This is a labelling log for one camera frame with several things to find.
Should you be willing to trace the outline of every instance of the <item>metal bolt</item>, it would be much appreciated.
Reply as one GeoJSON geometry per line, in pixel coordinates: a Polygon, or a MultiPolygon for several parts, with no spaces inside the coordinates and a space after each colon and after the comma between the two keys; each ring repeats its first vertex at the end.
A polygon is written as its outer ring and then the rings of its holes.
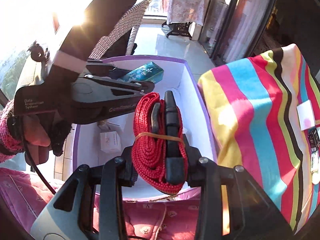
{"type": "Polygon", "coordinates": [[[243,171],[244,171],[244,167],[241,166],[241,165],[237,165],[237,166],[235,167],[235,170],[236,170],[237,172],[243,172],[243,171]]]}
{"type": "Polygon", "coordinates": [[[115,163],[122,163],[124,160],[122,157],[116,157],[115,158],[115,163]]]}
{"type": "Polygon", "coordinates": [[[88,165],[81,165],[80,167],[79,167],[79,171],[85,171],[86,169],[88,169],[88,165]]]}
{"type": "Polygon", "coordinates": [[[199,162],[201,163],[201,164],[205,164],[205,163],[207,163],[209,160],[208,160],[208,158],[206,158],[206,157],[201,157],[200,159],[199,159],[199,162]]]}

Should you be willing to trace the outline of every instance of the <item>tree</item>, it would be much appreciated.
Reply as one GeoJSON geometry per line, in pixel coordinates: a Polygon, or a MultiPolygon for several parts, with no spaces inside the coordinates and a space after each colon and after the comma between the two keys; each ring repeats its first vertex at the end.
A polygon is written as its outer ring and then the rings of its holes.
{"type": "Polygon", "coordinates": [[[19,54],[14,57],[14,60],[6,60],[2,67],[5,69],[9,67],[9,70],[5,73],[0,88],[6,97],[11,100],[14,97],[15,90],[19,81],[19,77],[23,66],[29,56],[29,53],[25,50],[19,52],[19,54]]]}

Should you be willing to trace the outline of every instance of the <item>coiled red rope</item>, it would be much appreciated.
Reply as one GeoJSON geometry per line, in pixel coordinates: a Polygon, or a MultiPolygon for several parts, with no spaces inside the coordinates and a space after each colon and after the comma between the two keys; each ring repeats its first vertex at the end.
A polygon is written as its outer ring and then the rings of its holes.
{"type": "MultiPolygon", "coordinates": [[[[166,140],[157,139],[147,135],[139,136],[144,132],[151,132],[151,112],[155,103],[160,102],[160,110],[158,115],[159,134],[165,135],[164,123],[164,100],[160,100],[158,93],[151,92],[141,98],[137,105],[134,120],[133,131],[136,141],[133,144],[131,155],[133,165],[138,174],[151,186],[157,190],[168,194],[177,194],[183,183],[172,185],[165,180],[165,157],[166,157],[166,140]]],[[[179,113],[180,129],[178,137],[182,139],[182,119],[179,113]]],[[[185,176],[188,170],[188,159],[183,145],[183,141],[178,142],[180,153],[184,159],[185,176]]]]}

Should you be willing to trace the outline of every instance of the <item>label tag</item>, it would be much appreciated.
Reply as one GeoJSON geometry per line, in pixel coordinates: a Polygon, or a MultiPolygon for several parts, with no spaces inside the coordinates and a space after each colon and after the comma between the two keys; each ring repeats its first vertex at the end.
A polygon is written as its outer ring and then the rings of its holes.
{"type": "Polygon", "coordinates": [[[311,154],[311,173],[318,171],[319,168],[319,152],[316,151],[311,154]]]}
{"type": "Polygon", "coordinates": [[[308,140],[311,147],[311,152],[318,151],[320,146],[320,139],[316,128],[313,128],[309,131],[308,140]]]}
{"type": "Polygon", "coordinates": [[[297,106],[298,117],[301,131],[310,129],[316,126],[315,116],[313,114],[311,101],[305,101],[297,106]]]}

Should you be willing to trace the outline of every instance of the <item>colorful striped bag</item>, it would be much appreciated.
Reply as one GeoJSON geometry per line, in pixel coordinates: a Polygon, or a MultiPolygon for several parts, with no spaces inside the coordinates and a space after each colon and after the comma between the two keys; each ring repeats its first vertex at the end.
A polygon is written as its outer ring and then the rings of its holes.
{"type": "Polygon", "coordinates": [[[308,131],[300,130],[297,113],[310,99],[319,124],[320,92],[298,47],[213,68],[199,87],[220,147],[218,164],[243,165],[298,232],[320,201],[308,131]]]}

